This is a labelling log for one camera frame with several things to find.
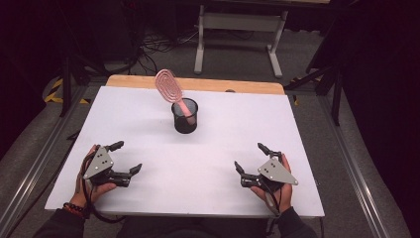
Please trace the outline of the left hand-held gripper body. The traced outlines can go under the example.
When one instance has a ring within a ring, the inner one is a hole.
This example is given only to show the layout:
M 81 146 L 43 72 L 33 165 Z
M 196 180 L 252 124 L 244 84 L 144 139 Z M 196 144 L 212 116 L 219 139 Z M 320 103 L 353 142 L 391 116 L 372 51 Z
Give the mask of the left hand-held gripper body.
M 128 187 L 131 175 L 112 170 L 114 161 L 109 155 L 110 152 L 106 152 L 104 147 L 97 147 L 94 154 L 88 159 L 89 163 L 84 171 L 83 178 L 95 186 L 111 182 L 116 186 Z

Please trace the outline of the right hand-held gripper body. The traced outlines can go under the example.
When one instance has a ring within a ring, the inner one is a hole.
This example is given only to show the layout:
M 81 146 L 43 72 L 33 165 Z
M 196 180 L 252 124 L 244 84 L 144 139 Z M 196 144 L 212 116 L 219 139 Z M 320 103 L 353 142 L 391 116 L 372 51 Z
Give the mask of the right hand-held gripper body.
M 256 186 L 266 192 L 276 192 L 286 183 L 298 185 L 298 180 L 288 171 L 288 169 L 276 159 L 269 159 L 258 168 L 257 175 L 247 174 L 240 169 L 240 183 L 242 187 Z

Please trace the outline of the black mesh pen holder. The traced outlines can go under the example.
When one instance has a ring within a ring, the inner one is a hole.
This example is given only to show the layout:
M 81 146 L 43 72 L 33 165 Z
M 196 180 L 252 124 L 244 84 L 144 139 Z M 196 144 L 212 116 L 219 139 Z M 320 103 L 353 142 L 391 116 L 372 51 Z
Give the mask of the black mesh pen holder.
M 198 104 L 191 98 L 184 98 L 183 101 L 191 115 L 185 116 L 181 107 L 178 104 L 173 103 L 171 105 L 171 112 L 174 120 L 174 128 L 178 133 L 190 134 L 196 130 L 198 125 Z

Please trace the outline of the pink hairbrush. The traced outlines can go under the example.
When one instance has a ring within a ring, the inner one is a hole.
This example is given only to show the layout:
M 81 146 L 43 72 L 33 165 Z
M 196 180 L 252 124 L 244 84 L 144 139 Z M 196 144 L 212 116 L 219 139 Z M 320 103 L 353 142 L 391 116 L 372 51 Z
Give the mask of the pink hairbrush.
M 193 125 L 196 122 L 192 117 L 191 111 L 182 99 L 181 87 L 171 70 L 160 70 L 155 76 L 155 85 L 159 94 L 165 101 L 175 103 L 179 106 L 183 116 L 190 125 Z

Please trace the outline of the person's right hand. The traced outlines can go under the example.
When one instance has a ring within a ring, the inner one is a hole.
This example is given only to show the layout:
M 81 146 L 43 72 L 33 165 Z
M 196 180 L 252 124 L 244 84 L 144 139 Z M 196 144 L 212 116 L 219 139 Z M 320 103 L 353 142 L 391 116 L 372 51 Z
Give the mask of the person's right hand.
M 273 195 L 274 197 L 271 197 L 269 193 L 266 193 L 264 190 L 262 190 L 259 187 L 252 186 L 251 191 L 260 198 L 267 208 L 270 211 L 273 211 L 276 209 L 275 214 L 281 214 L 285 212 L 287 209 L 291 207 L 291 197 L 292 197 L 292 185 L 291 184 L 285 184 L 282 189 L 276 191 Z

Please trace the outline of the person's left hand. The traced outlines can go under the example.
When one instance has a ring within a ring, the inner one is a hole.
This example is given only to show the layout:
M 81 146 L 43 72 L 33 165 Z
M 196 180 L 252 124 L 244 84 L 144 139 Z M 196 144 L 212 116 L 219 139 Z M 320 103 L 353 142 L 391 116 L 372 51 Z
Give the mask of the person's left hand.
M 67 203 L 66 207 L 69 209 L 73 209 L 79 211 L 81 208 L 85 209 L 87 207 L 87 198 L 84 193 L 84 179 L 83 179 L 83 172 L 84 165 L 81 165 L 80 170 L 76 177 L 75 189 L 72 198 Z M 113 183 L 104 183 L 99 186 L 89 186 L 88 184 L 85 186 L 86 191 L 90 194 L 90 201 L 95 203 L 99 197 L 105 194 L 108 191 L 111 191 L 116 188 L 116 185 Z

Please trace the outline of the yellow black hazard tape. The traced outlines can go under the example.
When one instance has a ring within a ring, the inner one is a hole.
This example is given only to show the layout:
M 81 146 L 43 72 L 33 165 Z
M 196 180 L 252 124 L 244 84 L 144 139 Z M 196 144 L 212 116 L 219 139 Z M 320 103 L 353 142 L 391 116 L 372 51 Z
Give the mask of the yellow black hazard tape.
M 63 98 L 57 96 L 58 90 L 60 89 L 60 87 L 62 86 L 62 84 L 63 84 L 63 79 L 62 78 L 56 79 L 53 82 L 50 91 L 45 96 L 44 102 L 62 103 L 63 102 Z
M 302 79 L 301 77 L 294 77 L 294 78 L 292 78 L 292 79 L 290 80 L 290 83 L 297 82 L 297 81 L 299 81 L 299 80 L 301 80 L 301 79 Z M 317 84 L 317 83 L 319 83 L 319 82 L 321 81 L 321 79 L 322 79 L 322 77 L 321 77 L 321 76 L 319 76 L 319 77 L 316 77 L 315 79 L 311 79 L 309 82 L 310 82 L 310 83 L 315 83 L 315 84 Z M 299 99 L 297 98 L 297 95 L 293 94 L 293 95 L 292 95 L 292 98 L 293 98 L 293 104 L 294 104 L 295 106 L 298 106 L 298 105 L 299 105 Z

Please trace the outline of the person's dark lap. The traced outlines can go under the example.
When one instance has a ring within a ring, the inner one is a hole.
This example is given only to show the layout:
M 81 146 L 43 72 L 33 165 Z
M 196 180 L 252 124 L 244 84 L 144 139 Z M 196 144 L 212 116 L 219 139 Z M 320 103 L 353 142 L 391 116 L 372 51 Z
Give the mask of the person's dark lap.
M 265 238 L 266 219 L 128 217 L 117 238 Z

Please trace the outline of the wooden table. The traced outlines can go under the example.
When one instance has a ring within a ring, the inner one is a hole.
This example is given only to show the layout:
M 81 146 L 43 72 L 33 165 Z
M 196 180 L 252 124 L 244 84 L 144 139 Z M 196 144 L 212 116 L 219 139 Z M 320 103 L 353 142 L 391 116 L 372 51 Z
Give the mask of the wooden table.
M 254 82 L 207 78 L 183 78 L 179 77 L 178 83 L 183 90 L 199 91 L 234 91 L 238 93 L 276 94 L 284 95 L 283 86 L 277 82 Z M 111 75 L 107 86 L 131 87 L 131 88 L 156 88 L 155 78 L 144 75 Z

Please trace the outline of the black metal stand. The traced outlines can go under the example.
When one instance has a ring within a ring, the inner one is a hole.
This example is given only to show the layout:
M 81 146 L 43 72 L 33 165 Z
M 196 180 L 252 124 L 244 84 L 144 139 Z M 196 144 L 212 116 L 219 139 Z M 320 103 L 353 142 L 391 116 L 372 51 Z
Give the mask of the black metal stand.
M 102 76 L 110 76 L 111 72 L 104 66 L 96 64 L 80 55 L 67 55 L 61 58 L 63 102 L 60 116 L 64 117 L 72 105 L 71 81 L 78 85 L 86 85 L 90 81 L 87 67 Z
M 322 67 L 321 69 L 317 69 L 302 78 L 291 80 L 289 84 L 284 86 L 284 89 L 294 90 L 306 83 L 309 83 L 310 81 L 316 82 L 315 93 L 317 95 L 326 96 L 331 89 L 334 89 L 331 117 L 334 124 L 339 126 L 339 111 L 343 89 L 340 69 L 336 65 Z

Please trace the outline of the aluminium floor rail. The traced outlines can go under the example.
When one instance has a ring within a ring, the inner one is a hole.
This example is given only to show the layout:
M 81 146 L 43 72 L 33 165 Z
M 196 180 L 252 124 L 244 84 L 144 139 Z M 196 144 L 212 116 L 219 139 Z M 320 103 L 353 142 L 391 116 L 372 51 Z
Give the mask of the aluminium floor rail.
M 343 131 L 339 126 L 336 125 L 331 115 L 331 106 L 328 99 L 324 96 L 318 98 L 320 107 L 324 112 L 329 126 L 334 134 L 334 137 L 338 143 L 340 151 L 342 153 L 343 164 L 347 174 L 350 178 L 358 201 L 367 219 L 367 224 L 371 230 L 374 238 L 390 238 L 389 233 L 383 223 L 382 218 L 379 215 L 376 204 L 373 200 L 368 185 L 360 171 L 357 161 L 351 156 L 347 146 L 347 142 L 344 138 Z
M 17 191 L 0 217 L 0 238 L 6 238 L 11 232 L 12 226 L 17 221 L 26 201 L 41 176 L 42 170 L 50 159 L 56 141 L 58 140 L 79 101 L 82 99 L 86 89 L 86 86 L 77 86 L 70 95 L 70 98 L 67 99 L 69 106 L 66 109 L 66 113 L 62 117 L 57 118 L 57 121 L 54 124 L 47 140 L 43 144 L 36 158 L 33 160 L 32 166 L 27 171 L 23 180 L 19 183 Z

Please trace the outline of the grey metal table frame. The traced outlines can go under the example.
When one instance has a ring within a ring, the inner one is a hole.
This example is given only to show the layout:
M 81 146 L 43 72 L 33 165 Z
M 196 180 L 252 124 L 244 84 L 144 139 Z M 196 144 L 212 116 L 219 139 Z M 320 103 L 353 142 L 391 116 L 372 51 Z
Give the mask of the grey metal table frame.
M 200 74 L 202 72 L 205 29 L 254 31 L 273 33 L 273 41 L 270 45 L 266 46 L 266 51 L 274 76 L 282 78 L 283 73 L 280 68 L 276 51 L 284 30 L 287 16 L 287 11 L 282 11 L 278 16 L 213 13 L 207 12 L 205 6 L 201 5 L 198 17 L 198 46 L 196 50 L 194 73 Z

